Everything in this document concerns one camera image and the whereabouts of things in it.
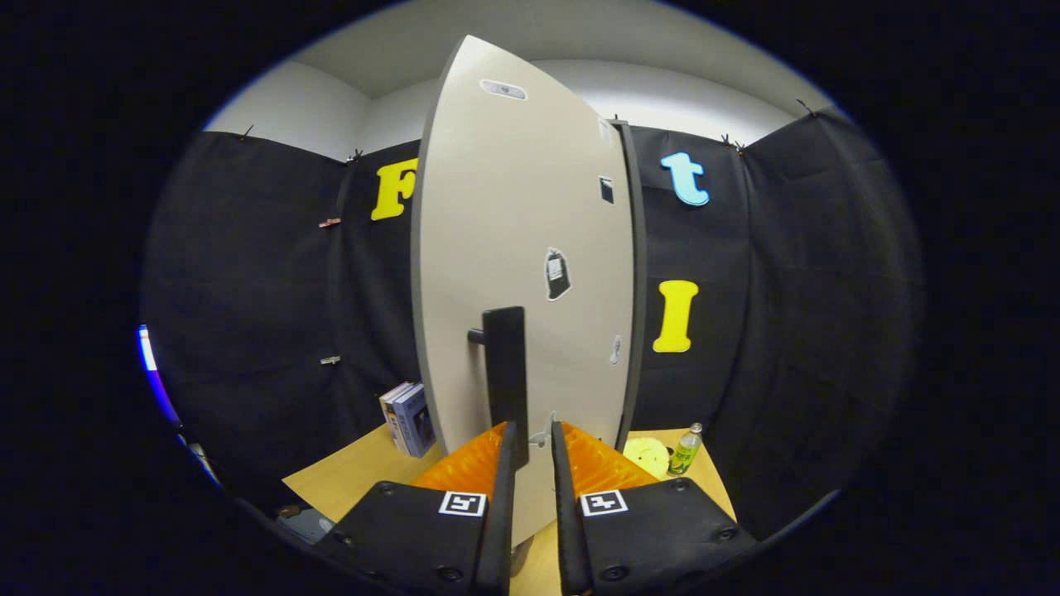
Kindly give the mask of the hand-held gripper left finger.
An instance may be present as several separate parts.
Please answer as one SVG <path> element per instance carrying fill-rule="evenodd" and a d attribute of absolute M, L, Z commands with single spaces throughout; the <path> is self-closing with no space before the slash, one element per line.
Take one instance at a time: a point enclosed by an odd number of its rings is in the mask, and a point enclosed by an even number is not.
<path fill-rule="evenodd" d="M 492 494 L 375 483 L 319 542 L 369 595 L 508 595 L 519 425 L 499 437 Z"/>

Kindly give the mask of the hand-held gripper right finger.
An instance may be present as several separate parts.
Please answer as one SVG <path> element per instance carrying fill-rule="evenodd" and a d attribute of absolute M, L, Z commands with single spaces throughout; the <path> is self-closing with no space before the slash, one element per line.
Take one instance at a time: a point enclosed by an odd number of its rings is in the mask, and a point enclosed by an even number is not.
<path fill-rule="evenodd" d="M 691 595 L 758 542 L 696 483 L 651 478 L 618 450 L 552 422 L 561 591 Z"/>

